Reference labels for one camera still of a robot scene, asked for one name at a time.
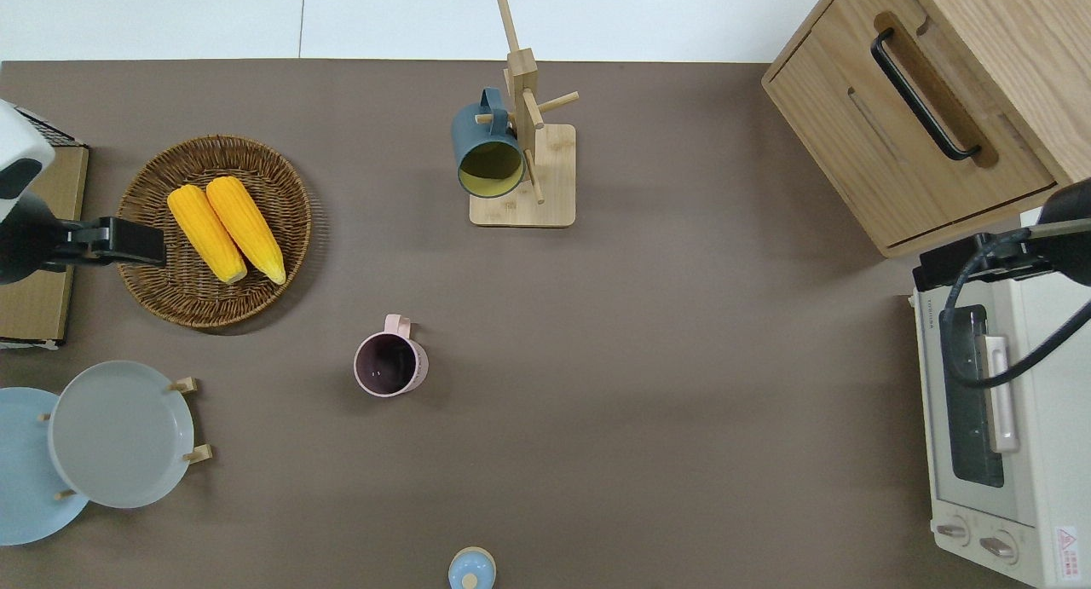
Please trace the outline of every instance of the yellow corn cob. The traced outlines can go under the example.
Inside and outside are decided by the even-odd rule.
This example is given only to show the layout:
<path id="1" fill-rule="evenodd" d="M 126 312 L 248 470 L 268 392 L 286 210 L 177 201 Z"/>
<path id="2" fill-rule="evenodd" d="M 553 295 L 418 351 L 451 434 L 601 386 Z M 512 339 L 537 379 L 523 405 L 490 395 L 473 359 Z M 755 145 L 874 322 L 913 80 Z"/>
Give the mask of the yellow corn cob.
<path id="1" fill-rule="evenodd" d="M 280 247 L 269 231 L 269 225 L 265 224 L 261 209 L 250 199 L 239 178 L 233 175 L 216 178 L 208 182 L 206 192 L 216 216 L 242 254 L 272 281 L 284 285 L 284 254 L 280 254 Z"/>
<path id="2" fill-rule="evenodd" d="M 242 279 L 247 264 L 201 189 L 181 185 L 167 196 L 167 207 L 216 278 L 227 285 Z"/>

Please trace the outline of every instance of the black cable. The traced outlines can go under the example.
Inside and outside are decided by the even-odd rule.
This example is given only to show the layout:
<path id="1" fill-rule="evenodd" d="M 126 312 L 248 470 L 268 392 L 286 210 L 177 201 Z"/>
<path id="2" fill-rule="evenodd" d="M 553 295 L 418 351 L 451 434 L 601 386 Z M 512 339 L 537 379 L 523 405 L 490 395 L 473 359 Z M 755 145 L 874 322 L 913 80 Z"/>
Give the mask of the black cable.
<path id="1" fill-rule="evenodd" d="M 962 286 L 966 285 L 967 279 L 974 275 L 981 267 L 981 263 L 991 252 L 1000 248 L 1002 244 L 1017 244 L 1026 242 L 1030 237 L 1029 228 L 1017 228 L 1015 231 L 1005 232 L 1003 236 L 997 236 L 995 239 L 990 240 L 984 247 L 979 248 L 978 252 L 970 259 L 969 262 L 959 271 L 958 278 L 955 278 L 955 284 L 951 285 L 951 292 L 947 294 L 947 303 L 944 304 L 943 312 L 939 313 L 939 339 L 942 341 L 943 359 L 944 359 L 944 370 L 947 372 L 947 377 L 955 381 L 955 383 L 962 384 L 962 386 L 970 387 L 973 389 L 987 389 L 992 387 L 999 386 L 1010 382 L 1018 376 L 1021 376 L 1028 369 L 1034 366 L 1045 359 L 1051 352 L 1054 351 L 1059 345 L 1063 345 L 1068 337 L 1072 337 L 1072 334 L 1079 330 L 1088 321 L 1091 321 L 1091 301 L 1088 301 L 1080 310 L 1077 310 L 1072 317 L 1069 317 L 1064 325 L 1060 325 L 1056 332 L 1050 334 L 1046 340 L 1042 341 L 1038 348 L 1032 349 L 1029 354 L 1022 357 L 1021 360 L 1017 361 L 1010 368 L 1005 369 L 994 376 L 987 376 L 987 378 L 978 378 L 978 376 L 968 376 L 962 372 L 961 364 L 951 361 L 949 353 L 946 352 L 947 341 L 950 340 L 952 336 L 951 328 L 955 326 L 955 302 L 958 301 L 958 294 L 962 292 Z"/>

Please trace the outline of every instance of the mug rack base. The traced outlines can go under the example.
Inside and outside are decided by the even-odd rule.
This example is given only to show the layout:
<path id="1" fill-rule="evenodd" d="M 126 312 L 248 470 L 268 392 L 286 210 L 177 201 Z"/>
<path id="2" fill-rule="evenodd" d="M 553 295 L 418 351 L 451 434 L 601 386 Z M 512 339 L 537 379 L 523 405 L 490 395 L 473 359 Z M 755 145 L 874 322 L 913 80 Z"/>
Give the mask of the mug rack base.
<path id="1" fill-rule="evenodd" d="M 478 227 L 564 228 L 576 223 L 576 127 L 546 125 L 536 131 L 535 171 L 543 204 L 530 181 L 502 197 L 470 197 L 470 223 Z"/>

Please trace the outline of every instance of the mug handle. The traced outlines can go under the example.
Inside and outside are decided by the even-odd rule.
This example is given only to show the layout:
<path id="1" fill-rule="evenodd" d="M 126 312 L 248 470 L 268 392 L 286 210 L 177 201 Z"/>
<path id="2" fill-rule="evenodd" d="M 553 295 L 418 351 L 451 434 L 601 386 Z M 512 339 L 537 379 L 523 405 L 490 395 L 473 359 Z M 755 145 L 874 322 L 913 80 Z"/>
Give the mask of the mug handle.
<path id="1" fill-rule="evenodd" d="M 500 97 L 499 87 L 488 87 L 481 92 L 481 112 L 492 115 L 492 122 L 489 123 L 489 134 L 506 134 L 507 132 L 507 108 Z"/>
<path id="2" fill-rule="evenodd" d="M 401 314 L 386 314 L 386 325 L 383 333 L 398 334 L 401 337 L 409 337 L 409 320 Z"/>

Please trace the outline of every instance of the white wall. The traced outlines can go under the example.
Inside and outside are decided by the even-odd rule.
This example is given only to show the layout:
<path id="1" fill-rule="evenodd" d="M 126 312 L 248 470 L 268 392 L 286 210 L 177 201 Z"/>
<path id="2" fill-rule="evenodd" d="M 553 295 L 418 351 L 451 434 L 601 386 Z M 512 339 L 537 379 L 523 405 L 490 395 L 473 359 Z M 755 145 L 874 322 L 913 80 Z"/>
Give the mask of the white wall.
<path id="1" fill-rule="evenodd" d="M 769 61 L 816 0 L 509 0 L 538 60 Z M 0 0 L 0 60 L 503 58 L 495 0 Z"/>

